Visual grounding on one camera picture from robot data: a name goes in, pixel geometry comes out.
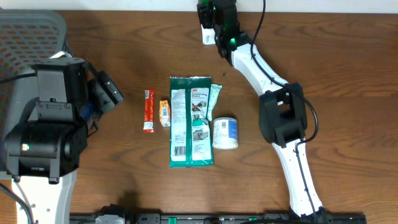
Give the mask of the red white tube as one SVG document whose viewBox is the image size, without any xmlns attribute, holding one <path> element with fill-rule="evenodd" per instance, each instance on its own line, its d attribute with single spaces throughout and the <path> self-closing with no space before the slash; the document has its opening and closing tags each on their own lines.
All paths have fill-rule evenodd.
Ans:
<svg viewBox="0 0 398 224">
<path fill-rule="evenodd" d="M 155 90 L 148 88 L 144 90 L 145 107 L 144 107 L 144 127 L 145 133 L 154 132 L 154 96 Z"/>
</svg>

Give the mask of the small orange carton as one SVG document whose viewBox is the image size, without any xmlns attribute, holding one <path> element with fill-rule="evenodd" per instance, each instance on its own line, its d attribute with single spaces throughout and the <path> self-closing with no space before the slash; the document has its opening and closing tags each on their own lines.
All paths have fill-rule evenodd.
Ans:
<svg viewBox="0 0 398 224">
<path fill-rule="evenodd" d="M 163 127 L 170 127 L 170 106 L 167 100 L 159 102 L 159 120 Z"/>
</svg>

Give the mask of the light green small pouch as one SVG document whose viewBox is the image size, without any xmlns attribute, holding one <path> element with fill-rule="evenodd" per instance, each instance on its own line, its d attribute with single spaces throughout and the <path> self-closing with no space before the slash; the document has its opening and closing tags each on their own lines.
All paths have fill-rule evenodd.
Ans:
<svg viewBox="0 0 398 224">
<path fill-rule="evenodd" d="M 211 84 L 209 100 L 208 100 L 208 110 L 206 116 L 208 121 L 213 120 L 213 110 L 217 104 L 218 97 L 222 88 L 223 88 L 222 85 Z"/>
</svg>

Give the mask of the green 3M product package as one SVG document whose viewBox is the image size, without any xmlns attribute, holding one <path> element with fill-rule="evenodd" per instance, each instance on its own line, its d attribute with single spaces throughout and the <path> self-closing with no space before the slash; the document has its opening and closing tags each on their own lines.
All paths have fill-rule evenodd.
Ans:
<svg viewBox="0 0 398 224">
<path fill-rule="evenodd" d="M 214 164 L 207 118 L 211 77 L 170 78 L 170 167 Z"/>
</svg>

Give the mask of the white blue round container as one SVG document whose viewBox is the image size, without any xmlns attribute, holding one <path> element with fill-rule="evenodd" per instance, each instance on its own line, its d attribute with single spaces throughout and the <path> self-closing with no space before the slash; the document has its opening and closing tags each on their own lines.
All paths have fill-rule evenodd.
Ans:
<svg viewBox="0 0 398 224">
<path fill-rule="evenodd" d="M 213 148 L 238 148 L 238 123 L 234 118 L 217 118 L 213 121 Z"/>
</svg>

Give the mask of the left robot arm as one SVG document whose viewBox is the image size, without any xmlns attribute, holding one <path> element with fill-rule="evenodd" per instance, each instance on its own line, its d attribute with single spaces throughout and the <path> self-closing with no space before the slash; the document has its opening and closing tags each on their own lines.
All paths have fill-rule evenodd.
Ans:
<svg viewBox="0 0 398 224">
<path fill-rule="evenodd" d="M 28 77 L 26 103 L 2 144 L 11 186 L 1 190 L 18 223 L 68 223 L 80 155 L 124 97 L 106 72 L 64 51 L 33 64 Z"/>
</svg>

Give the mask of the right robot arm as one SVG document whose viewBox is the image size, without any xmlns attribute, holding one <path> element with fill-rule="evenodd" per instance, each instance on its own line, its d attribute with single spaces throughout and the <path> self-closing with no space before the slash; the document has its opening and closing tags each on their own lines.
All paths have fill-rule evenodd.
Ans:
<svg viewBox="0 0 398 224">
<path fill-rule="evenodd" d="M 255 41 L 241 29 L 235 0 L 198 0 L 197 13 L 203 42 L 241 72 L 259 96 L 259 128 L 275 149 L 289 190 L 290 209 L 300 218 L 315 220 L 323 205 L 306 157 L 307 112 L 316 111 L 298 83 L 281 78 L 261 57 Z"/>
</svg>

